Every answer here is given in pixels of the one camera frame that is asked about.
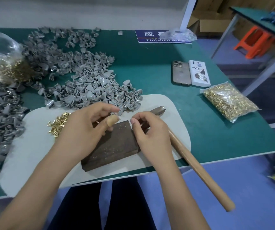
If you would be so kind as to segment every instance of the sealed plastic bag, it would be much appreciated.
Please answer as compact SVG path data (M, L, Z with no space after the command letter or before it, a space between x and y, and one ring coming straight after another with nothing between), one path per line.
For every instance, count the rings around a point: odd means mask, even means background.
M22 55L23 47L15 40L0 33L0 83L28 81L34 71Z
M203 93L231 123L234 123L239 116L259 110L256 104L228 82L201 89L200 93Z
M160 39L181 41L181 42L192 42L197 40L197 36L189 29L181 31L179 28L166 31L160 35Z

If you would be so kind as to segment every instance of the person's left hand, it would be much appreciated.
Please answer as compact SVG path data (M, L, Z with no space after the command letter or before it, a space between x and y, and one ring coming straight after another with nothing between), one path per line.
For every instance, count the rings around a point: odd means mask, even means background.
M77 164L95 149L106 130L112 130L106 118L96 127L92 123L119 110L114 105L99 102L71 113L50 153Z

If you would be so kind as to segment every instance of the dark pants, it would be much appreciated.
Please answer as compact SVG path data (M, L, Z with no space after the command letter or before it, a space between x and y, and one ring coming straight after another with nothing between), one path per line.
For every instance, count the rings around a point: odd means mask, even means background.
M101 230L99 193L101 183L69 189L48 230ZM137 178L113 181L105 230L156 229Z

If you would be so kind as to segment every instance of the bag of gold rivets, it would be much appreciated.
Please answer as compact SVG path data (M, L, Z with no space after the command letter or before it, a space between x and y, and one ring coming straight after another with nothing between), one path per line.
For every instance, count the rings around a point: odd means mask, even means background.
M239 116L259 110L256 104L228 82L201 89L200 93L203 93L231 123L234 123Z
M34 75L22 50L21 44L0 33L0 83L11 85L14 82L24 82Z

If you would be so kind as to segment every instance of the sign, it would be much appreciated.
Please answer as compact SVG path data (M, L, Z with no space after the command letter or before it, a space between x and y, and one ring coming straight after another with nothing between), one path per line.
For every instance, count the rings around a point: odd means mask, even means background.
M160 39L160 35L167 30L135 30L139 43L192 43L191 41L178 41L169 39Z

